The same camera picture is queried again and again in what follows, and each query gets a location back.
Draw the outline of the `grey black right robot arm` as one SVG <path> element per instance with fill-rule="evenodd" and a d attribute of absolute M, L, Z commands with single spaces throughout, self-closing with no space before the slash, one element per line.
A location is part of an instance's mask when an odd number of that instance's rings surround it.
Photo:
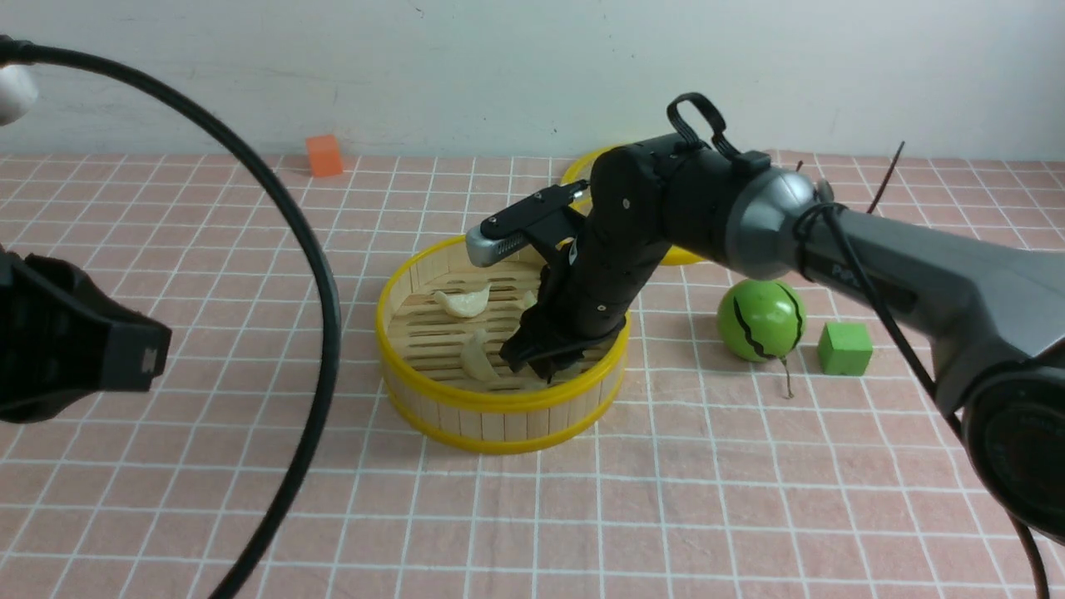
<path fill-rule="evenodd" d="M 547 262 L 532 311 L 503 346 L 548 378 L 619 331 L 671 246 L 772 280 L 792 270 L 929 339 L 936 409 L 1009 515 L 1063 541 L 1063 255 L 866 215 L 753 151 L 666 134 L 601 155 L 590 181 L 547 187 L 469 231 L 487 268 L 531 245 Z"/>

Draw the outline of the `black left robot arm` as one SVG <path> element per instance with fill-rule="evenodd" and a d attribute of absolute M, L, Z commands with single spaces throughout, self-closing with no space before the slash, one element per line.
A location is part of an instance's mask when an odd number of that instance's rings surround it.
<path fill-rule="evenodd" d="M 54 418 L 96 392 L 146 392 L 173 331 L 111 300 L 83 269 L 46 255 L 1 255 L 1 420 Z"/>

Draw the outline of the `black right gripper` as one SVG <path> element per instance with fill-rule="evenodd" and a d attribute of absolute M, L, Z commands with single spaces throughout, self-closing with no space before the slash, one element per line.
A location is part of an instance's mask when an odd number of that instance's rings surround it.
<path fill-rule="evenodd" d="M 547 295 L 498 352 L 511 372 L 528 365 L 548 384 L 623 326 L 670 244 L 654 213 L 592 212 L 569 247 L 548 275 Z"/>

